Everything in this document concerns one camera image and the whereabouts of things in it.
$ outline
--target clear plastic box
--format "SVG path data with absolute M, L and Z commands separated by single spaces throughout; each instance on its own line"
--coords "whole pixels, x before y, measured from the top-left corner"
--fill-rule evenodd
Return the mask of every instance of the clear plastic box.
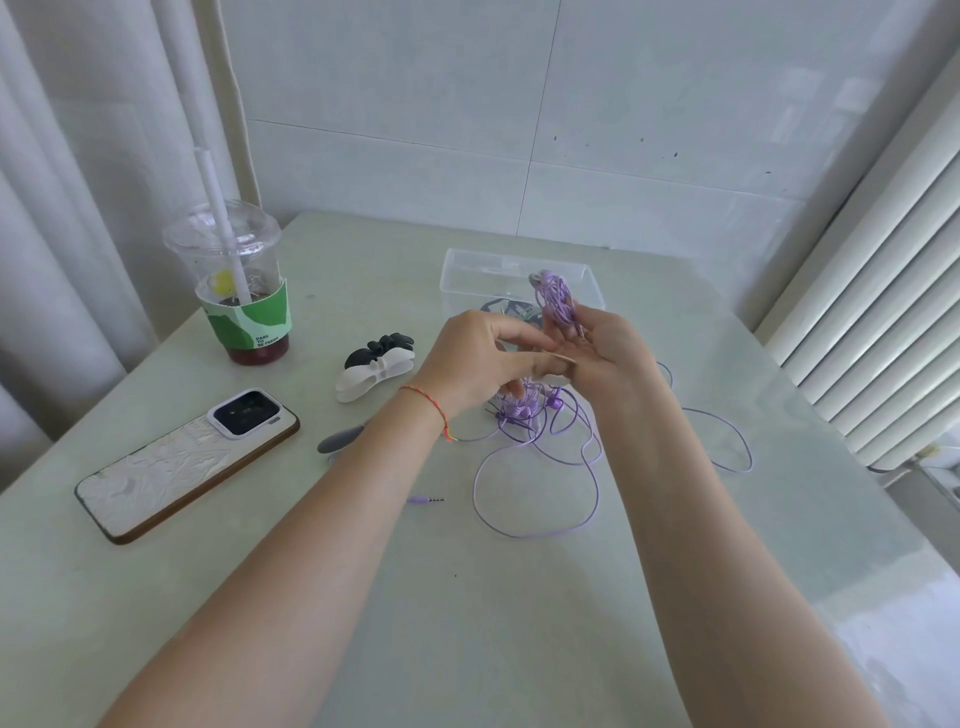
M 517 255 L 499 255 L 450 248 L 440 274 L 444 316 L 481 308 L 497 299 L 537 304 L 531 273 L 552 271 L 566 280 L 573 298 L 593 308 L 606 308 L 593 271 L 583 263 L 539 260 Z

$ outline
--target cup lid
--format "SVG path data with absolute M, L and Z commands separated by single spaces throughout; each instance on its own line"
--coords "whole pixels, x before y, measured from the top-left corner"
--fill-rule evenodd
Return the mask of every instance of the cup lid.
M 255 255 L 280 239 L 280 225 L 260 207 L 241 200 L 226 200 L 227 217 L 237 239 L 237 253 Z M 163 229 L 163 243 L 181 255 L 227 255 L 217 235 L 209 203 L 193 207 Z

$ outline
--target black hair clip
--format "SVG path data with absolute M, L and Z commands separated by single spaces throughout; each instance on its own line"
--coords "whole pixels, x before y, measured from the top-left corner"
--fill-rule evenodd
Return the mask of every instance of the black hair clip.
M 390 349 L 406 349 L 408 352 L 414 350 L 414 340 L 402 333 L 386 334 L 380 337 L 379 341 L 367 342 L 365 349 L 358 349 L 347 357 L 344 369 L 350 367 L 363 367 L 376 361 Z

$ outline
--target bracelet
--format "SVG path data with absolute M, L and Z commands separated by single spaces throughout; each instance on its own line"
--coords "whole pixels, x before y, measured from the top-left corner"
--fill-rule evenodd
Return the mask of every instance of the bracelet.
M 450 443 L 458 442 L 457 438 L 453 437 L 453 435 L 450 434 L 450 423 L 446 420 L 446 414 L 444 413 L 444 409 L 440 407 L 440 403 L 438 401 L 434 400 L 432 397 L 430 397 L 430 395 L 428 395 L 419 387 L 415 387 L 411 384 L 404 384 L 402 387 L 400 387 L 400 389 L 409 389 L 411 392 L 416 392 L 417 394 L 423 395 L 424 397 L 426 397 L 429 400 L 429 402 L 437 408 L 437 411 L 440 412 L 440 416 L 444 418 L 444 437 L 446 438 L 446 441 Z

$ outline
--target forearm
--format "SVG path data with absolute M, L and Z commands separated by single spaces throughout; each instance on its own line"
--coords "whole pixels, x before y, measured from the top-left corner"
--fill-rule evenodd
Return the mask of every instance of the forearm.
M 398 393 L 102 725 L 308 725 L 442 425 L 424 398 Z
M 643 368 L 629 393 L 594 408 L 697 728 L 885 724 L 740 515 L 659 372 Z

